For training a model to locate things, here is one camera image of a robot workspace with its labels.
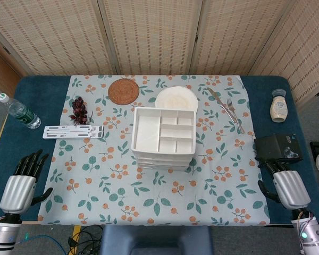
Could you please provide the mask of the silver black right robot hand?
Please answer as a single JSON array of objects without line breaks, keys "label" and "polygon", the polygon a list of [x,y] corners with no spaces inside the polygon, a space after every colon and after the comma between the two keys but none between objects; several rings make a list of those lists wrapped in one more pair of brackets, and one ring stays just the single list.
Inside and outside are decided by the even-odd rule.
[{"label": "silver black right robot hand", "polygon": [[294,211],[307,208],[311,202],[306,187],[297,171],[288,167],[287,163],[275,160],[257,157],[258,167],[266,167],[276,193],[270,192],[264,185],[263,181],[258,181],[258,186],[262,194],[277,203],[282,204],[285,209]]}]

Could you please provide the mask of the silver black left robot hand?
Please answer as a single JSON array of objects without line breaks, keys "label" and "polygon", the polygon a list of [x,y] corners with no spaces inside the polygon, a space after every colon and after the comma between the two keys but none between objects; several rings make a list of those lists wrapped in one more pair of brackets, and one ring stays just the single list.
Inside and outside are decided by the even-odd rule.
[{"label": "silver black left robot hand", "polygon": [[41,170],[49,156],[42,155],[42,152],[40,149],[21,158],[14,174],[9,177],[0,201],[0,208],[5,214],[25,213],[31,206],[43,202],[52,194],[53,188],[48,188],[42,195],[34,196]]}]

